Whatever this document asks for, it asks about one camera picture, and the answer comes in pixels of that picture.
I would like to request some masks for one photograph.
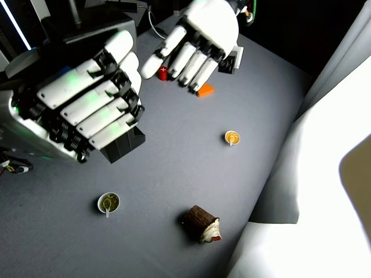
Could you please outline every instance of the light strip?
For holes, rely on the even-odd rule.
[[[12,15],[12,13],[10,12],[10,10],[9,10],[9,8],[8,8],[8,6],[7,6],[7,4],[5,3],[5,0],[0,0],[0,3],[1,3],[1,5],[3,6],[3,8],[4,8],[6,14],[9,16],[11,22],[13,23],[15,29],[17,30],[19,36],[21,37],[21,39],[22,39],[24,45],[27,47],[28,50],[30,50],[30,49],[31,49],[31,46],[30,46],[30,44],[27,42],[25,36],[23,35],[23,33],[22,33],[22,31],[21,31],[21,28],[19,28],[19,26],[18,26],[16,20],[14,19],[14,17],[13,17],[13,15]]]

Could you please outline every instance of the gray table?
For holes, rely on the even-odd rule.
[[[161,26],[170,31],[177,18]],[[141,64],[160,40],[138,38]],[[231,255],[308,87],[303,71],[241,36],[241,69],[215,73],[197,98],[173,82],[143,83],[147,142],[110,165],[34,159],[0,177],[0,277],[216,277]],[[230,148],[222,135],[236,130]],[[117,192],[109,219],[97,198]],[[176,219],[193,205],[221,218],[223,240],[190,242]]]

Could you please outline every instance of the small bowl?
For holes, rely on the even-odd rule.
[[[102,196],[100,196],[99,197],[99,200],[98,200],[98,204],[97,205],[98,205],[98,209],[99,209],[99,211],[101,213],[106,213],[106,210],[105,209],[104,210],[102,209],[102,208],[104,208],[103,207],[103,202],[106,199],[106,197],[111,196],[111,195],[113,195],[112,197],[117,197],[118,198],[118,205],[112,211],[111,211],[111,208],[110,208],[110,213],[114,213],[115,211],[117,211],[118,207],[120,206],[120,197],[115,192],[107,192],[107,193],[103,194]]]
[[[230,142],[228,141],[227,135],[228,135],[228,133],[231,133],[231,132],[237,134],[237,136],[238,136],[238,141],[237,141],[237,143],[230,143]],[[225,133],[225,135],[224,135],[224,139],[225,139],[225,141],[226,141],[226,143],[227,143],[228,145],[237,145],[237,144],[241,141],[241,136],[238,134],[238,132],[235,132],[234,130],[229,130],[229,131],[227,131],[227,132]]]

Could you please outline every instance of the red cylinder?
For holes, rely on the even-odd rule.
[[[168,80],[168,67],[160,67],[160,69],[158,70],[158,78],[162,81]]]

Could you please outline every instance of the orange block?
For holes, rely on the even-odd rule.
[[[205,83],[201,89],[197,92],[198,97],[206,97],[214,93],[214,87]]]

